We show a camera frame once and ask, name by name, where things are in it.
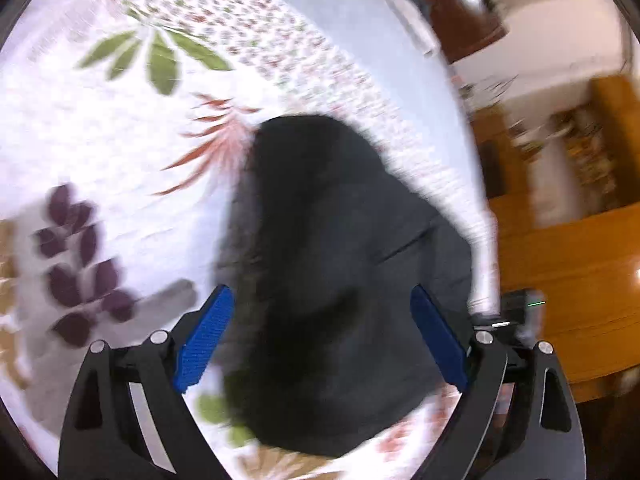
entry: floral bedsheet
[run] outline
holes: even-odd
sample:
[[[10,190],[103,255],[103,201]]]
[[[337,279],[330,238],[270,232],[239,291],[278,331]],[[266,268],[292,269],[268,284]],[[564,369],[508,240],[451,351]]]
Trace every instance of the floral bedsheet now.
[[[470,309],[495,306],[492,216],[356,60],[280,0],[34,0],[0,53],[0,93],[0,393],[47,465],[87,345],[137,343],[224,282],[235,327],[185,400],[232,477],[411,477],[449,387],[336,460],[262,446],[224,394],[221,363],[259,318],[243,177],[269,118],[354,126],[471,242]]]

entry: wooden cabinet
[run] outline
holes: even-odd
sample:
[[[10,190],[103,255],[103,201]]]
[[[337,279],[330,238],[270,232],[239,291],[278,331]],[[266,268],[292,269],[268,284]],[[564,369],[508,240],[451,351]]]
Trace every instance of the wooden cabinet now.
[[[489,200],[498,219],[503,292],[546,295],[544,338],[585,397],[586,383],[640,364],[640,203],[544,229],[532,227],[524,163],[508,139],[499,107],[472,121],[477,142],[498,142],[506,193]]]

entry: metal screw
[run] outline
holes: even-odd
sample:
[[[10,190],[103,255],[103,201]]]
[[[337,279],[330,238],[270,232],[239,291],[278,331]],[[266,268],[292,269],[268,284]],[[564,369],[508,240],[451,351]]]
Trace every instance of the metal screw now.
[[[490,345],[494,342],[494,336],[489,334],[486,330],[481,330],[480,332],[476,332],[476,341],[483,345]]]
[[[99,354],[104,350],[104,346],[104,341],[102,339],[98,339],[98,341],[94,341],[93,343],[91,343],[91,346],[89,346],[89,350],[92,354]]]
[[[155,345],[159,345],[164,343],[169,337],[168,333],[165,330],[156,330],[151,335],[151,342]]]
[[[552,354],[554,352],[554,347],[549,341],[540,341],[538,348],[543,354]]]

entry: green leaf print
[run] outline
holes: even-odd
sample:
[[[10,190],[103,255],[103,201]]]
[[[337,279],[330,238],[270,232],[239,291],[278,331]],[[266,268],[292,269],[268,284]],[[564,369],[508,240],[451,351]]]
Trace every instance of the green leaf print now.
[[[177,46],[210,70],[232,70],[224,59],[206,46],[193,41],[191,38],[187,38],[179,32],[168,30],[167,33]]]
[[[202,394],[198,397],[198,414],[211,424],[222,424],[229,422],[226,412],[226,402],[222,396],[212,396]]]
[[[127,69],[131,66],[133,58],[136,56],[141,43],[142,41],[140,40],[134,41],[122,54],[118,56],[116,61],[113,63],[111,70],[109,71],[109,76],[107,78],[109,81],[120,77],[127,71]]]
[[[166,46],[158,31],[149,49],[147,69],[149,79],[162,95],[169,95],[174,91],[178,81],[178,62],[174,51]]]
[[[242,447],[249,440],[253,440],[254,434],[244,426],[232,426],[230,430],[229,442],[233,447]]]
[[[84,59],[80,62],[79,67],[87,68],[88,66],[91,66],[98,61],[109,57],[134,34],[135,32],[133,30],[128,30],[127,32],[121,32],[120,34],[111,36],[106,40],[102,40],[89,54],[84,57]]]
[[[140,21],[140,15],[134,9],[131,9],[131,7],[127,9],[126,14],[127,16],[131,16],[132,18],[136,18],[138,21]]]

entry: black cloth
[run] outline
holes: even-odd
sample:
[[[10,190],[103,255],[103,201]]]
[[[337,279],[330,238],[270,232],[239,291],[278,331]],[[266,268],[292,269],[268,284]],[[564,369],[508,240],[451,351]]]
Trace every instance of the black cloth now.
[[[470,247],[339,121],[267,121],[252,165],[268,308],[244,422],[269,446],[341,456],[441,383],[410,293],[422,284],[470,328]]]

